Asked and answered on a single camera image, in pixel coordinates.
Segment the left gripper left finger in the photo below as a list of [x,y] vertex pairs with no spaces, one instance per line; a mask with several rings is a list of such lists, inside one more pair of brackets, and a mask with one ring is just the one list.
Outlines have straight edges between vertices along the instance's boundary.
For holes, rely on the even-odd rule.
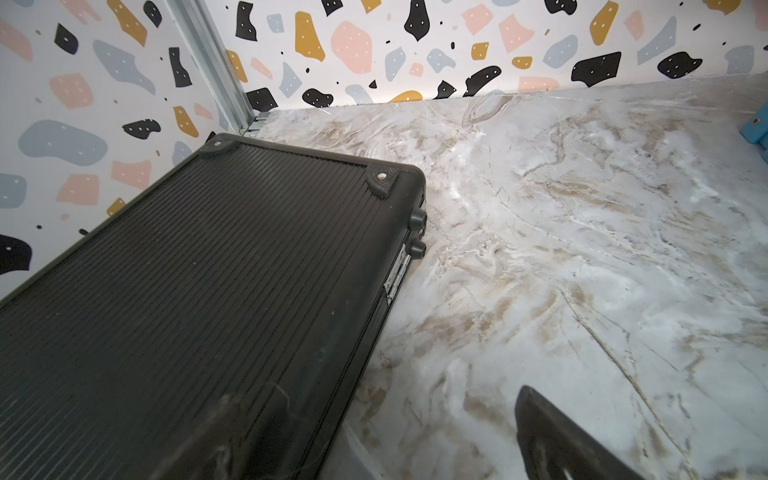
[[274,479],[286,454],[288,394],[269,392],[253,411],[227,393],[179,434],[149,472],[151,479]]

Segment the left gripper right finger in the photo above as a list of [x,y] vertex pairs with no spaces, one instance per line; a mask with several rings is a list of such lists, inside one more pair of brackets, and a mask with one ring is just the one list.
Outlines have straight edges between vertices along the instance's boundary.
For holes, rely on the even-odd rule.
[[518,393],[515,419],[517,441],[530,479],[642,479],[528,385]]

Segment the blue white two-tier rack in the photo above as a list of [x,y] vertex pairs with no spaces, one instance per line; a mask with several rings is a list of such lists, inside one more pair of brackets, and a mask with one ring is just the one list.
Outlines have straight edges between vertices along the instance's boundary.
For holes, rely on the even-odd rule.
[[739,130],[750,144],[758,145],[761,157],[768,162],[768,103],[765,103]]

